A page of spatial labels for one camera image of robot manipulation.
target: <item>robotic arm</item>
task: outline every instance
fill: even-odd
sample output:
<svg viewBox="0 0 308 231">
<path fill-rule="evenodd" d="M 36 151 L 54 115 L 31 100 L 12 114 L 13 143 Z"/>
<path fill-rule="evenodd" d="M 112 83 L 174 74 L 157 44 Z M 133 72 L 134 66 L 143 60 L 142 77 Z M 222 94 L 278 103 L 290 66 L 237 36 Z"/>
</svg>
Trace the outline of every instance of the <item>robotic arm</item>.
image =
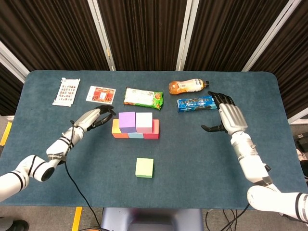
<svg viewBox="0 0 308 231">
<path fill-rule="evenodd" d="M 38 181 L 48 180 L 56 167 L 66 161 L 69 151 L 83 138 L 83 133 L 103 125 L 116 114 L 113 106 L 102 105 L 86 112 L 70 127 L 62 136 L 53 143 L 46 151 L 49 161 L 45 161 L 36 155 L 26 157 L 17 168 L 0 177 L 0 202 L 23 190 L 29 184 L 29 177 Z M 102 120 L 100 115 L 109 112 L 110 114 Z"/>
<path fill-rule="evenodd" d="M 308 194 L 281 193 L 277 189 L 268 174 L 270 167 L 262 162 L 256 146 L 245 133 L 248 125 L 240 108 L 230 96 L 210 91 L 208 93 L 218 108 L 221 124 L 211 128 L 205 125 L 201 127 L 207 132 L 225 131 L 231 135 L 231 145 L 243 173 L 247 180 L 254 184 L 247 192 L 249 204 L 257 210 L 279 212 L 299 221 L 308 222 L 308 203 L 306 203 Z"/>
</svg>

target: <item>blue tabletop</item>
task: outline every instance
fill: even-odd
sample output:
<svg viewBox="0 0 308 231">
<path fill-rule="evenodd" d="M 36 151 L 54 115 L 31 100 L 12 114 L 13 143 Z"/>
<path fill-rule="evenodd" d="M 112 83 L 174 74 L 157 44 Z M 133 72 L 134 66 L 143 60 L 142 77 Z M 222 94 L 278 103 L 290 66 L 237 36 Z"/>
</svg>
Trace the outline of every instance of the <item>blue tabletop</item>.
<svg viewBox="0 0 308 231">
<path fill-rule="evenodd" d="M 53 106 L 61 78 L 81 82 L 71 107 Z M 201 78 L 207 89 L 170 95 L 173 80 Z M 233 98 L 248 123 L 270 176 L 282 192 L 307 192 L 287 123 L 276 77 L 266 72 L 34 71 L 26 78 L 13 126 L 0 158 L 0 175 L 31 154 L 47 160 L 46 149 L 83 113 L 90 86 L 116 89 L 115 111 L 153 112 L 160 120 L 158 140 L 115 139 L 112 123 L 91 130 L 69 153 L 68 169 L 92 206 L 165 208 L 244 208 L 252 184 L 242 173 L 224 132 L 201 125 L 220 123 L 217 110 L 178 113 L 176 100 L 221 92 Z M 126 87 L 164 92 L 162 109 L 124 105 Z M 154 159 L 152 179 L 135 177 L 136 158 Z M 86 205 L 64 165 L 46 182 L 29 186 L 0 205 Z"/>
</svg>

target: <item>purple block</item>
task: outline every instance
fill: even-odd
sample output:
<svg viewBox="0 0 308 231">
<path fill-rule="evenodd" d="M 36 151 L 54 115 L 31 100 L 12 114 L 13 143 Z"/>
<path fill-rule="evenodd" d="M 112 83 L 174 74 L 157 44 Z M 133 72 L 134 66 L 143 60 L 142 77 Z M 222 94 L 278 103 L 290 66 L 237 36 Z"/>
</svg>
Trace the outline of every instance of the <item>purple block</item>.
<svg viewBox="0 0 308 231">
<path fill-rule="evenodd" d="M 120 112 L 119 127 L 122 133 L 137 132 L 135 112 Z"/>
</svg>

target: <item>blue cookie package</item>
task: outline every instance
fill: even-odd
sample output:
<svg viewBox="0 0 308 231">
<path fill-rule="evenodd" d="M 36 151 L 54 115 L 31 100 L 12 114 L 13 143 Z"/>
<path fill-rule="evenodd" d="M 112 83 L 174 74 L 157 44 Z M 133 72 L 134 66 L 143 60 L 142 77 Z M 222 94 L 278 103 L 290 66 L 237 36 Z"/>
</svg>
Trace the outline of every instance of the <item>blue cookie package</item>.
<svg viewBox="0 0 308 231">
<path fill-rule="evenodd" d="M 203 109 L 217 109 L 212 96 L 177 100 L 178 112 L 190 112 Z"/>
</svg>

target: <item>stacked blocks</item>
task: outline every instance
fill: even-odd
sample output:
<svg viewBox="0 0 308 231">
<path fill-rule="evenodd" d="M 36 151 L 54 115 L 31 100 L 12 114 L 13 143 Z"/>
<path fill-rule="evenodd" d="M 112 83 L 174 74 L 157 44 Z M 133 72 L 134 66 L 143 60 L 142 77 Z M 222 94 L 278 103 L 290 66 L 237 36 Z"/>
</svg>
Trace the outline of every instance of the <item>stacked blocks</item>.
<svg viewBox="0 0 308 231">
<path fill-rule="evenodd" d="M 137 158 L 136 177 L 152 178 L 153 177 L 154 159 Z"/>
<path fill-rule="evenodd" d="M 120 112 L 111 133 L 115 138 L 158 139 L 159 120 L 152 113 Z"/>
</svg>

